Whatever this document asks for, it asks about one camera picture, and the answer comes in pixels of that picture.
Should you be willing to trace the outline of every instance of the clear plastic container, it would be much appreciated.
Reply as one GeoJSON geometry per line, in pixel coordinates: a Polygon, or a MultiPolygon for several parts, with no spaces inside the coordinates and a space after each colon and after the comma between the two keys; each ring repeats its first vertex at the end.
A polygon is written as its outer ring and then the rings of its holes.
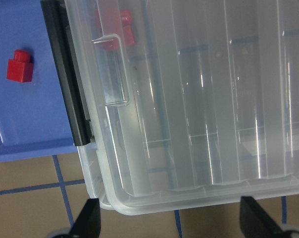
{"type": "Polygon", "coordinates": [[[90,196],[100,172],[129,215],[299,193],[299,0],[65,3],[97,143],[79,148],[90,196]]]}

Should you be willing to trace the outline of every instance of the blue tray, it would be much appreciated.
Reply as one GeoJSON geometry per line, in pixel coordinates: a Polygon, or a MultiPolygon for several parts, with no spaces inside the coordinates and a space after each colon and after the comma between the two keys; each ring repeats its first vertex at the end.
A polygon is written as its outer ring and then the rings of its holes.
{"type": "Polygon", "coordinates": [[[0,0],[0,161],[76,151],[39,0],[0,0]],[[6,79],[16,49],[32,55],[32,82],[6,79]]]}

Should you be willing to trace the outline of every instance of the clear plastic lid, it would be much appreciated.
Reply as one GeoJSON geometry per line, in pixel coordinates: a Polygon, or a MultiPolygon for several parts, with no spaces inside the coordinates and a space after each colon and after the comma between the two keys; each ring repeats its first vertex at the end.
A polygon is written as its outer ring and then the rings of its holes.
{"type": "Polygon", "coordinates": [[[299,0],[67,0],[108,200],[299,192],[299,0]]]}

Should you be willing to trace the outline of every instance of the beige tile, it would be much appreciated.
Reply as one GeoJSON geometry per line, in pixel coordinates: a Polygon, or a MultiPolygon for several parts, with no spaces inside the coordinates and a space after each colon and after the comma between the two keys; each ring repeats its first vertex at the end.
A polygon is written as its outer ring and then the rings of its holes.
{"type": "Polygon", "coordinates": [[[45,238],[69,226],[59,187],[0,195],[0,237],[45,238]]]}
{"type": "Polygon", "coordinates": [[[76,220],[87,199],[89,198],[86,185],[77,184],[66,186],[66,191],[72,215],[74,217],[74,220],[76,220]]]}
{"type": "Polygon", "coordinates": [[[299,227],[299,194],[287,196],[287,224],[299,227]]]}
{"type": "MultiPolygon", "coordinates": [[[[281,222],[280,198],[263,199],[259,204],[278,224],[281,222]]],[[[243,238],[239,212],[240,203],[181,210],[183,236],[243,238]]]]}
{"type": "Polygon", "coordinates": [[[101,210],[100,238],[176,238],[174,212],[126,216],[101,210]]]}
{"type": "Polygon", "coordinates": [[[0,190],[58,182],[51,156],[0,162],[0,190]]]}
{"type": "Polygon", "coordinates": [[[64,181],[83,179],[83,173],[77,152],[58,155],[61,173],[64,181]]]}

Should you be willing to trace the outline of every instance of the black handle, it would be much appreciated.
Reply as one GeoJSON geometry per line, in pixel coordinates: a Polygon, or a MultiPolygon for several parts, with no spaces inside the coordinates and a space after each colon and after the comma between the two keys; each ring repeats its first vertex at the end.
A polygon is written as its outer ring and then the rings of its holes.
{"type": "Polygon", "coordinates": [[[67,11],[61,0],[41,0],[41,6],[75,146],[86,145],[92,133],[78,86],[81,79],[67,11]]]}

